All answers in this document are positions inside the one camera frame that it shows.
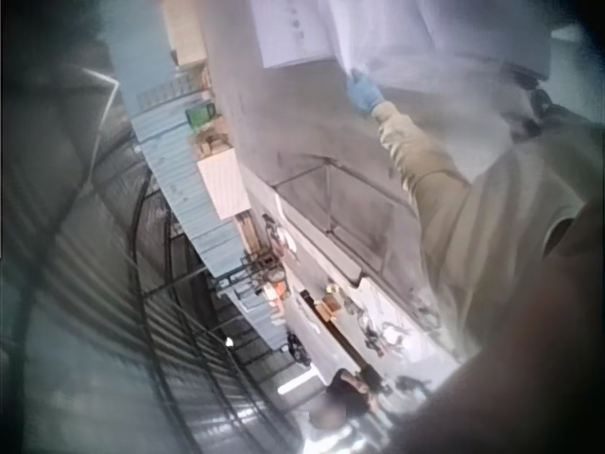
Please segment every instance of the corrugated metal wall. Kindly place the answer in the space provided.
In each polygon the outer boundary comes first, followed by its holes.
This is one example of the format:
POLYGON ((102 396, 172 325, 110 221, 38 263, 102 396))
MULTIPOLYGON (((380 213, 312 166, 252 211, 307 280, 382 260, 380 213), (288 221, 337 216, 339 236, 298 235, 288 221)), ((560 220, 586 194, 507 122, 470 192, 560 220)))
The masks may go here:
MULTIPOLYGON (((200 317, 206 278, 141 296, 199 257, 169 240, 162 194, 146 197, 151 173, 120 99, 93 163, 111 87, 81 66, 110 74, 110 59, 88 36, 86 2, 48 4, 3 11, 3 39, 19 44, 3 55, 3 447, 295 452, 297 430, 200 317)), ((230 329, 238 342, 255 335, 230 329)))
MULTIPOLYGON (((232 219, 218 218, 188 143, 192 131, 185 111, 205 101, 189 84, 174 83, 182 73, 170 58, 160 6, 147 0, 103 2, 102 36, 147 163, 204 264, 219 276, 241 266, 244 243, 232 219), (142 96, 154 90, 162 100, 149 107, 142 96)), ((232 297, 272 348, 285 343, 285 328, 271 323, 270 307, 252 314, 245 307, 258 298, 232 297)))

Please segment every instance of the beige sleeve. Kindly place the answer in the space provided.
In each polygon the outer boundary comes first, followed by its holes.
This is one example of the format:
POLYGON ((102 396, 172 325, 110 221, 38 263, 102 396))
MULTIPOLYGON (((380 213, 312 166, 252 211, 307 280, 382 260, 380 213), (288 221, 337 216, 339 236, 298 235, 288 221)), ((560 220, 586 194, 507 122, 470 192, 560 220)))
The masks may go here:
POLYGON ((389 151, 401 172, 403 188, 418 209, 424 252, 439 263, 470 185, 441 144, 391 102, 376 106, 372 116, 380 123, 380 143, 389 151))

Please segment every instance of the person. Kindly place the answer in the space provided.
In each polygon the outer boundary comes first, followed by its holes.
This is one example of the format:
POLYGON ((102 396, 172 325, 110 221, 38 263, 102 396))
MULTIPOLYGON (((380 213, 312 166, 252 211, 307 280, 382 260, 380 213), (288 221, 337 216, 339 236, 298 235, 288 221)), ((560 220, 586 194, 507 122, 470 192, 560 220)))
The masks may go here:
POLYGON ((382 452, 598 450, 605 427, 603 215, 603 199, 582 209, 494 342, 407 415, 382 452))
POLYGON ((376 398, 366 383, 340 369, 324 393, 323 405, 309 413, 314 428, 336 430, 375 409, 376 398))
POLYGON ((602 190, 603 129, 545 121, 473 182, 443 144, 354 71, 349 98, 379 124, 380 142, 417 208, 424 267, 459 357, 491 342, 535 281, 546 246, 602 190))
POLYGON ((383 452, 600 445, 602 128, 546 118, 539 136, 469 183, 367 78, 355 75, 349 95, 379 121, 416 202, 429 280, 468 359, 406 416, 383 452))

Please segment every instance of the tan jacket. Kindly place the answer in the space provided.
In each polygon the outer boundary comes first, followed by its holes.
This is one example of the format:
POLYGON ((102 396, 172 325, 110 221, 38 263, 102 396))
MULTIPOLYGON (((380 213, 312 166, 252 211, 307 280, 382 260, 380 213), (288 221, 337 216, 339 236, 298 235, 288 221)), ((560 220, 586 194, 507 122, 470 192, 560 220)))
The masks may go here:
MULTIPOLYGON (((468 358, 493 338, 527 291, 550 230, 583 205, 585 197, 577 193, 591 190, 574 192, 569 182, 578 175, 571 172, 566 182, 552 171, 547 148, 553 144, 544 138, 505 153, 469 183, 442 145, 392 103, 381 103, 372 116, 415 201, 424 265, 443 324, 468 358)), ((573 155, 573 141, 555 142, 571 147, 562 154, 573 155)))

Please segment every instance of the gloved hand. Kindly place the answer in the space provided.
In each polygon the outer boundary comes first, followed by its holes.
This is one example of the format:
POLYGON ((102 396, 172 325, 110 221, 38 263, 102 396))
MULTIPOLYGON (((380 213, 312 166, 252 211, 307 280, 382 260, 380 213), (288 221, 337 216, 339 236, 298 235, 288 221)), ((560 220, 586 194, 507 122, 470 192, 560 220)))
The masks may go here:
POLYGON ((349 99, 361 112, 369 114, 385 98, 378 87, 363 73, 354 69, 347 80, 349 99))

